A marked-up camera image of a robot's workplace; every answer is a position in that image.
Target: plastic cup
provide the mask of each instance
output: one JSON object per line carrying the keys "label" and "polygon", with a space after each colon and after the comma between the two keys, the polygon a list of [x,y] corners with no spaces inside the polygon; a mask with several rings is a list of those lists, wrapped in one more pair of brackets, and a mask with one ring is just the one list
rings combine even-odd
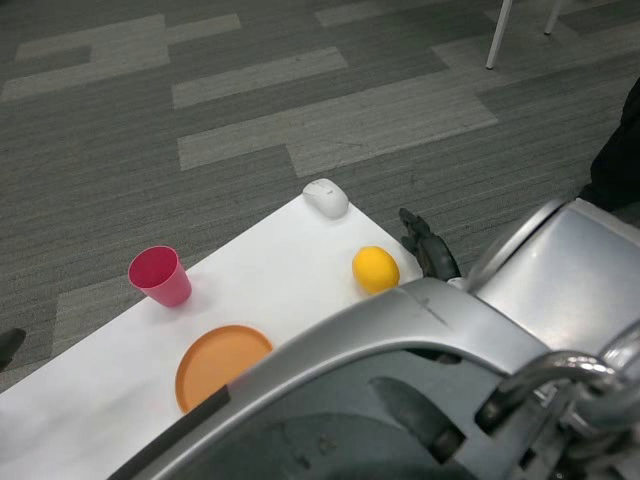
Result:
{"label": "plastic cup", "polygon": [[165,307],[176,307],[191,295],[191,283],[171,247],[151,247],[129,265],[129,281]]}

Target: yellow ball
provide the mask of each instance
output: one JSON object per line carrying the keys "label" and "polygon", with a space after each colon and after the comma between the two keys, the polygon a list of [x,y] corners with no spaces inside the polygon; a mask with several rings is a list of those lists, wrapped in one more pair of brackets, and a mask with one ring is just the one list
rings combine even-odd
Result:
{"label": "yellow ball", "polygon": [[380,247],[364,247],[353,257],[353,276],[367,293],[379,293],[398,286],[398,264]]}

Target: black shoe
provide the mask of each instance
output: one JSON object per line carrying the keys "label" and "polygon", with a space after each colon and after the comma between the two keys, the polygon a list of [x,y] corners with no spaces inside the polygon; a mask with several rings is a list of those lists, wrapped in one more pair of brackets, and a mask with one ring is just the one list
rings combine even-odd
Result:
{"label": "black shoe", "polygon": [[590,183],[582,189],[578,194],[578,198],[592,203],[596,207],[606,210],[607,212],[613,212],[614,210],[619,210],[631,203],[640,201],[640,194],[626,195],[614,193],[610,190],[596,188],[592,183]]}

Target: computer mouse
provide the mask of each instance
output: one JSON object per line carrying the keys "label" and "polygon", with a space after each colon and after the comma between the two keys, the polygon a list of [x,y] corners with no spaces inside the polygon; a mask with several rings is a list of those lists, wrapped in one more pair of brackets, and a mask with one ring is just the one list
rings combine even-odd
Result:
{"label": "computer mouse", "polygon": [[349,208],[349,199],[331,180],[314,180],[302,190],[302,196],[329,218],[340,218]]}

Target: chair leg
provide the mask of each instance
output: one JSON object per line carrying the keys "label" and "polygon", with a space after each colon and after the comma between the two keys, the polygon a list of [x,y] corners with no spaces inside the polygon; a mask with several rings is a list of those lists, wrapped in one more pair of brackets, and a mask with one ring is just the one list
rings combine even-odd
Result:
{"label": "chair leg", "polygon": [[553,9],[551,10],[551,16],[547,21],[547,26],[544,29],[545,35],[551,35],[553,31],[553,27],[556,26],[556,22],[558,21],[558,17],[560,16],[560,10],[562,10],[562,6],[564,4],[564,0],[556,0],[556,3],[553,4]]}
{"label": "chair leg", "polygon": [[504,36],[504,31],[507,28],[507,21],[509,21],[509,13],[511,12],[512,4],[513,0],[504,0],[502,2],[502,9],[500,9],[500,17],[498,17],[496,33],[493,35],[493,43],[491,44],[489,58],[487,59],[487,68],[489,70],[491,70],[496,64],[500,45],[502,44],[502,37]]}

